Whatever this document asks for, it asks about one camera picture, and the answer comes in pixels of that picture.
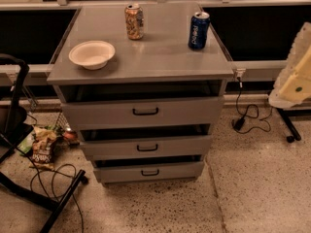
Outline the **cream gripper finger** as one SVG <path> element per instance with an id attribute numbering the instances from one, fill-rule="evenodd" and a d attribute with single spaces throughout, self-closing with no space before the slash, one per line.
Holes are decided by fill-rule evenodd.
<path id="1" fill-rule="evenodd" d="M 287 65 L 276 79 L 268 97 L 272 107 L 287 109 L 311 97 L 311 23 L 296 34 Z"/>

